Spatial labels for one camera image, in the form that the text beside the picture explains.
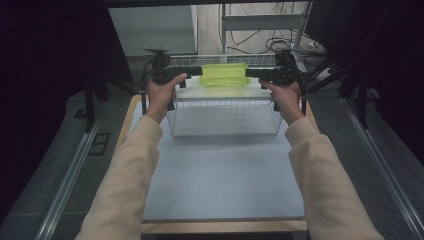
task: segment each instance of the hand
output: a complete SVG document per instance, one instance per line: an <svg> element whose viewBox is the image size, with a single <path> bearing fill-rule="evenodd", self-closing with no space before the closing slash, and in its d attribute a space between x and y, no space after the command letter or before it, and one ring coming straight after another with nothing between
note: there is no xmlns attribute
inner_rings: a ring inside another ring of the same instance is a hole
<svg viewBox="0 0 424 240"><path fill-rule="evenodd" d="M297 82L286 87L279 87L262 79L259 79L259 83L271 90L271 98L280 107L281 117L288 125L304 117L299 108L300 87Z"/></svg>
<svg viewBox="0 0 424 240"><path fill-rule="evenodd" d="M183 82L187 78L187 74L183 73L176 76L172 81L165 85L159 85L150 81L147 85L147 94L149 95L149 108L146 116L151 117L159 124L168 112L168 103L175 99L175 86Z"/></svg>

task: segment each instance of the wooden edge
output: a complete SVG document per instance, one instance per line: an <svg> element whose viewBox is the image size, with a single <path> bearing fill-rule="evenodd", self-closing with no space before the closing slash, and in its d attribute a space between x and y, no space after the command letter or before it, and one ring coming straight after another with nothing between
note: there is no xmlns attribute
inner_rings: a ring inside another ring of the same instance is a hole
<svg viewBox="0 0 424 240"><path fill-rule="evenodd" d="M125 115L124 123L122 124L121 133L119 134L118 141L116 142L115 152L124 142L125 136L127 135L128 130L130 129L131 122L134 117L134 111L135 111L135 108L137 107L137 102L140 102L140 101L141 101L140 95L134 95L131 98L130 105L128 106L127 115Z"/></svg>
<svg viewBox="0 0 424 240"><path fill-rule="evenodd" d="M295 232L307 229L305 220L141 224L142 234Z"/></svg>
<svg viewBox="0 0 424 240"><path fill-rule="evenodd" d="M312 125L318 130L317 121L315 120L315 117L312 112L311 105L309 105L309 102L306 102L306 117L309 118L309 121L311 121Z"/></svg>
<svg viewBox="0 0 424 240"><path fill-rule="evenodd" d="M140 95L131 99L127 115L116 143L115 151L121 146L131 126L137 102L141 101ZM318 129L314 115L309 104L306 107L306 116ZM234 233L234 232L289 232L306 231L305 220L272 220L272 221L247 221L247 222L198 222L198 223L142 223L143 234L161 233Z"/></svg>

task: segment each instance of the sweater sleeve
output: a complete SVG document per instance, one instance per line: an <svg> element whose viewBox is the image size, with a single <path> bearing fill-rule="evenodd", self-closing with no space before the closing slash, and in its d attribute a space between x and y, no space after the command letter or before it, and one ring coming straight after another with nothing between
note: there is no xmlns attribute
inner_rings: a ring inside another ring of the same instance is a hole
<svg viewBox="0 0 424 240"><path fill-rule="evenodd" d="M161 136L162 129L153 119L140 119L113 156L76 239L140 239Z"/></svg>
<svg viewBox="0 0 424 240"><path fill-rule="evenodd" d="M327 136L307 118L286 131L290 162L304 200L313 240L383 239L369 219Z"/></svg>

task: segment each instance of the metal rack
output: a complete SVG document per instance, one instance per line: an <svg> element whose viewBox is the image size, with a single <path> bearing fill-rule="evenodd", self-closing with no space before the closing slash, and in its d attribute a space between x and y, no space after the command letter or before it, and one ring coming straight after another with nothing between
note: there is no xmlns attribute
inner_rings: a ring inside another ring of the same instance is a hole
<svg viewBox="0 0 424 240"><path fill-rule="evenodd" d="M170 67L193 67L205 64L246 63L249 67L275 67L274 54L183 55L172 56Z"/></svg>
<svg viewBox="0 0 424 240"><path fill-rule="evenodd" d="M173 56L170 66L193 67L205 64L245 63L250 68L275 67L274 54ZM194 93L190 96L185 90ZM213 94L202 92L213 91ZM281 116L273 111L269 93L256 81L246 87L203 87L197 77L187 80L187 89L177 89L175 110L168 121L175 137L275 135Z"/></svg>

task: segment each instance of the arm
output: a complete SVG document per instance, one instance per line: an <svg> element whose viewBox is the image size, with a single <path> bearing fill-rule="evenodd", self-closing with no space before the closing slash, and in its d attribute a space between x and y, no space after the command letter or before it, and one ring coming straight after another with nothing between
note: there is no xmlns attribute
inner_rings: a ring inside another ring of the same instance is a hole
<svg viewBox="0 0 424 240"><path fill-rule="evenodd" d="M185 78L182 74L163 86L149 83L149 109L113 156L76 239L140 239L141 217L159 158L159 124L169 99L175 97L174 87Z"/></svg>
<svg viewBox="0 0 424 240"><path fill-rule="evenodd" d="M375 230L329 139L320 134L299 109L297 83L272 91L280 114L289 124L286 137L290 162L303 196L306 222L313 240L383 239Z"/></svg>

